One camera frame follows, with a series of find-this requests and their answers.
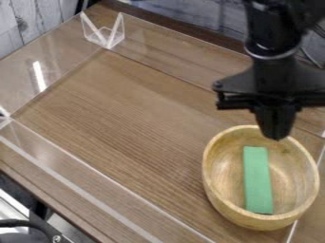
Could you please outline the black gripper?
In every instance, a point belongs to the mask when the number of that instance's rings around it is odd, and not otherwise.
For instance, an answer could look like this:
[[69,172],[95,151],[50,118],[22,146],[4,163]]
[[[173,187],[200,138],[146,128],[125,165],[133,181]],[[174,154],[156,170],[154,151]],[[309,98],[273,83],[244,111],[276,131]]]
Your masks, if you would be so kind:
[[216,106],[256,109],[257,123],[269,139],[275,139],[273,110],[257,106],[277,107],[276,140],[281,140],[291,133],[296,110],[325,106],[325,70],[297,60],[297,47],[283,51],[260,47],[245,50],[253,63],[238,74],[213,83]]

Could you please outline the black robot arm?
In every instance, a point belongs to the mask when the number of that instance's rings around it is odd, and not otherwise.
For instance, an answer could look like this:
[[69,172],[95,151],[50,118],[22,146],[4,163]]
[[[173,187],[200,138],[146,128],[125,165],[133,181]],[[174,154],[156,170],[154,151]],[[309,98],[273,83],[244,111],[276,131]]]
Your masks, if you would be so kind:
[[303,37],[325,19],[325,0],[242,0],[248,20],[245,51],[253,64],[213,83],[220,109],[248,109],[265,137],[284,139],[296,113],[325,106],[325,70],[303,64]]

